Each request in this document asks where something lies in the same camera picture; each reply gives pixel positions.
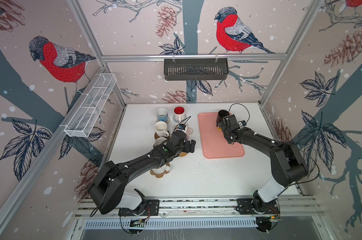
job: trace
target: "pink tray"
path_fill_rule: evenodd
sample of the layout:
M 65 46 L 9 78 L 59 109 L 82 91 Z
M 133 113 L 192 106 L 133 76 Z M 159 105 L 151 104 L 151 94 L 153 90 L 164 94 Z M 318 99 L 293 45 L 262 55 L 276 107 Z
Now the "pink tray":
M 228 144 L 222 131 L 216 127 L 217 114 L 198 114 L 198 125 L 200 127 L 204 157 L 214 159 L 244 156 L 245 151 L 242 144 L 238 142 Z

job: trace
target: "white table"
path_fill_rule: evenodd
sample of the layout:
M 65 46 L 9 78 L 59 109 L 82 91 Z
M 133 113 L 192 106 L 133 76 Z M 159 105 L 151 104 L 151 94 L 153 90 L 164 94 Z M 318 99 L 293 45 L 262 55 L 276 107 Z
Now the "white table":
M 253 131 L 272 138 L 265 119 L 256 103 L 243 103 L 251 117 L 247 124 Z M 126 162 L 148 153 L 155 141 L 154 125 L 156 110 L 166 108 L 171 118 L 169 132 L 176 124 L 173 121 L 173 109 L 185 108 L 189 127 L 194 133 L 189 139 L 196 141 L 194 153 L 177 157 L 170 162 L 171 171 L 162 178 L 156 178 L 148 172 L 132 180 L 127 189 L 139 189 L 148 197 L 200 197 L 200 196 L 242 196 L 252 195 L 262 187 L 271 176 L 270 159 L 263 153 L 244 146 L 245 156 L 226 159 L 206 159 L 203 156 L 201 137 L 198 127 L 198 114 L 218 112 L 230 107 L 230 103 L 191 103 L 191 104 L 129 104 L 121 123 L 110 161 Z M 247 120 L 248 113 L 240 105 L 232 106 L 231 113 L 238 121 Z M 290 187 L 283 194 L 298 194 Z

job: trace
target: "white mug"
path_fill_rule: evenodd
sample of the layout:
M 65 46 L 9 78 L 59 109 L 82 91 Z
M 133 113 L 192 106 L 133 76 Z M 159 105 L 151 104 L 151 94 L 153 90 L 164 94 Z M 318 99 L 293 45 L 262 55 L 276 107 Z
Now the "white mug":
M 170 172 L 170 170 L 172 170 L 171 168 L 170 168 L 170 166 L 168 166 L 168 165 L 164 165 L 164 166 L 162 166 L 162 167 L 160 167 L 160 168 L 153 168 L 152 169 L 152 171 L 155 173 L 155 174 L 161 174 L 161 173 L 163 173 L 163 172 L 165 172 L 165 171 L 167 171 L 167 172 Z
M 181 106 L 174 108 L 174 120 L 175 122 L 181 122 L 186 118 L 185 109 Z
M 159 137 L 169 137 L 168 125 L 166 124 L 166 122 L 156 122 L 155 130 Z
M 160 145 L 163 141 L 167 140 L 165 137 L 159 137 L 155 140 L 155 146 Z

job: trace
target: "white mesh basket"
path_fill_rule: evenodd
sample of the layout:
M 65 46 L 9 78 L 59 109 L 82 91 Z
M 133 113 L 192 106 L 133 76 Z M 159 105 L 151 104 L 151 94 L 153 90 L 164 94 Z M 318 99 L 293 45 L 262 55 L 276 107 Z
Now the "white mesh basket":
M 89 136 L 115 84 L 116 76 L 114 74 L 100 74 L 64 130 L 69 137 Z

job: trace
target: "black mounting plate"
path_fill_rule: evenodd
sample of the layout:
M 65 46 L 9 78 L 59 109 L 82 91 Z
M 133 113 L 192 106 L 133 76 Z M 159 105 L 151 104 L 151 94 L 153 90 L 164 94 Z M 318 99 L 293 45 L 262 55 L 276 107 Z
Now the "black mounting plate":
M 245 198 L 245 199 L 237 199 L 237 207 L 239 210 L 240 215 L 251 215 L 251 214 L 259 214 L 258 212 L 256 212 L 253 208 L 252 205 L 252 200 L 250 198 Z M 270 202 L 270 205 L 267 207 L 267 209 L 265 209 L 265 213 L 264 214 L 270 214 L 270 215 L 277 215 L 274 210 L 277 211 L 277 213 L 280 212 L 277 206 L 276 200 Z
M 144 212 L 140 215 L 140 217 L 148 216 L 148 210 L 146 210 L 146 207 L 150 209 L 151 216 L 158 216 L 159 200 L 147 200 Z M 122 209 L 122 208 L 120 209 L 120 211 L 118 211 L 118 215 L 121 217 L 130 217 L 130 216 L 138 217 L 137 215 L 133 214 L 132 210 Z

